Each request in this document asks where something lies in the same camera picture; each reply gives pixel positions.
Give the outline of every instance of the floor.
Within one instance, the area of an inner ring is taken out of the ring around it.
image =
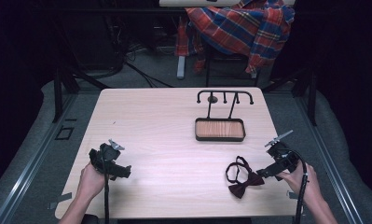
[[[113,76],[102,76],[102,72],[86,71],[112,88],[150,88],[147,79],[161,80],[176,88],[204,87],[205,75],[194,74],[195,58],[186,59],[185,77],[176,76],[178,58],[171,48],[158,48],[152,52],[140,49],[129,55],[128,62],[144,75],[124,65]],[[230,66],[214,67],[215,72]],[[269,70],[260,87],[269,84]],[[55,203],[62,194],[67,174],[76,156],[83,133],[88,126],[94,104],[100,90],[83,79],[77,80],[81,90],[69,94],[63,89],[63,114],[57,123],[52,123],[55,113],[53,83],[43,89],[45,102],[38,118],[22,144],[19,153],[0,180],[0,223],[56,223],[53,216]],[[155,82],[159,88],[166,88]],[[278,133],[289,128],[296,133],[288,137],[290,147],[302,152],[307,161],[319,170],[321,187],[339,223],[372,223],[372,192],[363,184],[349,163],[346,139],[330,111],[329,104],[318,94],[316,120],[310,124],[305,112],[305,98],[294,98],[290,92],[294,86],[289,82],[279,89],[266,93],[273,122]],[[67,141],[58,140],[66,127],[73,129]],[[291,223],[290,217],[253,217],[253,223]],[[313,223],[306,210],[302,223]]]

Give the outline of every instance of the cable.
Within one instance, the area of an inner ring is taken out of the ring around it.
[[[174,88],[174,86],[171,86],[171,85],[169,85],[169,84],[167,84],[167,83],[164,83],[164,82],[162,82],[162,81],[160,81],[160,80],[158,80],[158,79],[156,79],[156,78],[154,78],[154,77],[149,76],[148,74],[142,72],[142,71],[139,70],[137,67],[135,67],[134,65],[132,65],[132,64],[130,64],[130,63],[128,63],[128,62],[124,62],[124,64],[126,64],[128,67],[130,67],[131,69],[135,70],[135,71],[136,71],[137,73],[139,73],[142,77],[144,77],[145,80],[147,81],[147,83],[150,85],[151,88],[153,88],[153,86],[154,86],[154,87],[157,87],[157,86],[152,82],[151,79],[157,81],[158,83],[160,83],[160,84],[162,84],[162,85],[164,85],[164,86],[167,86],[167,87],[170,87],[170,88]]]
[[[109,180],[108,180],[106,166],[105,166],[106,159],[104,158],[106,149],[102,148],[102,150],[103,150],[102,164],[103,164],[103,175],[104,175],[104,223],[109,224],[109,220],[110,220],[109,219],[110,218],[110,215],[109,215]]]
[[[299,160],[302,162],[302,170],[304,172],[304,175],[302,176],[301,187],[299,189],[298,199],[296,201],[296,221],[295,221],[296,224],[299,224],[301,222],[301,210],[302,210],[302,204],[304,200],[305,188],[308,183],[307,164],[305,163],[305,161],[302,159],[301,155],[297,151],[294,151],[291,149],[280,149],[280,150],[285,150],[288,152],[296,153],[296,155],[299,157]]]

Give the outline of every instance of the hand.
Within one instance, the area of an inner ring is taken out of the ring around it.
[[[104,175],[95,170],[91,163],[88,163],[81,170],[80,182],[78,183],[77,194],[81,197],[93,199],[104,187]]]
[[[308,172],[308,183],[304,194],[305,204],[313,214],[316,223],[337,223],[328,203],[324,200],[323,195],[320,192],[316,172],[311,165],[306,164],[306,166]],[[277,176],[285,180],[294,193],[299,194],[303,175],[304,171],[302,168],[302,162],[299,161],[293,173],[288,174],[281,172]]]
[[[305,189],[304,202],[308,204],[308,203],[311,203],[311,201],[323,200],[323,196],[320,191],[319,181],[317,179],[317,175],[316,175],[316,172],[314,171],[314,168],[307,163],[306,163],[306,166],[307,166],[307,172],[308,172],[308,184]],[[298,161],[298,164],[296,165],[296,169],[294,170],[293,173],[288,174],[285,172],[281,172],[277,174],[278,177],[284,179],[287,182],[287,184],[296,194],[299,194],[299,191],[301,189],[303,175],[304,175],[304,171],[302,168],[301,161]]]

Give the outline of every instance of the red plaid shirt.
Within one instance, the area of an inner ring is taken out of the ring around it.
[[[175,55],[203,54],[200,38],[225,54],[249,57],[247,73],[273,63],[295,12],[282,0],[241,0],[231,8],[190,7],[179,22]]]

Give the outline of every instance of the black bow tie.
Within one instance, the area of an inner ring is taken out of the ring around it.
[[[236,173],[236,177],[234,180],[231,180],[229,179],[228,177],[228,171],[229,171],[229,168],[231,166],[234,166],[236,165],[237,166],[237,173]],[[240,172],[240,168],[239,167],[244,167],[247,172],[248,172],[248,176],[247,176],[247,180],[244,181],[243,183],[241,183],[239,180],[238,180],[238,174]],[[247,161],[243,158],[243,157],[240,157],[238,156],[236,158],[236,161],[235,162],[232,162],[227,170],[226,170],[226,175],[227,175],[227,180],[229,183],[232,183],[232,184],[235,184],[235,185],[231,185],[229,186],[229,191],[231,191],[236,197],[238,198],[241,198],[244,194],[244,192],[246,191],[246,188],[248,186],[258,186],[258,185],[263,185],[265,184],[264,180],[262,179],[262,177],[258,174],[256,174],[255,172],[253,172],[253,170],[250,168],[249,166],[249,163],[247,163]]]

